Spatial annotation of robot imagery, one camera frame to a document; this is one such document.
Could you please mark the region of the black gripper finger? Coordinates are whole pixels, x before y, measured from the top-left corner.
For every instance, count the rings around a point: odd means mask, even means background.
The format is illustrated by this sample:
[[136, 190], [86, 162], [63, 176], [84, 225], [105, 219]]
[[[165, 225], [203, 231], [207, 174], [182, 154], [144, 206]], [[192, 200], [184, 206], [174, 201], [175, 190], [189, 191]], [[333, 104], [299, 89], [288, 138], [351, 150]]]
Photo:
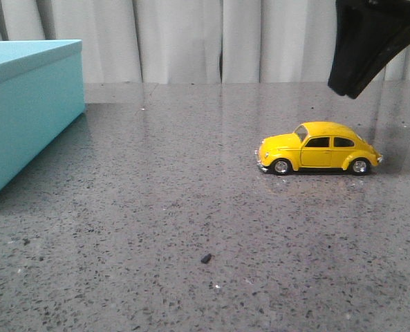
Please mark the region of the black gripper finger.
[[359, 95], [392, 60], [395, 21], [381, 1], [336, 1], [337, 36], [328, 85]]
[[355, 99], [410, 44], [410, 6], [344, 8], [344, 94]]

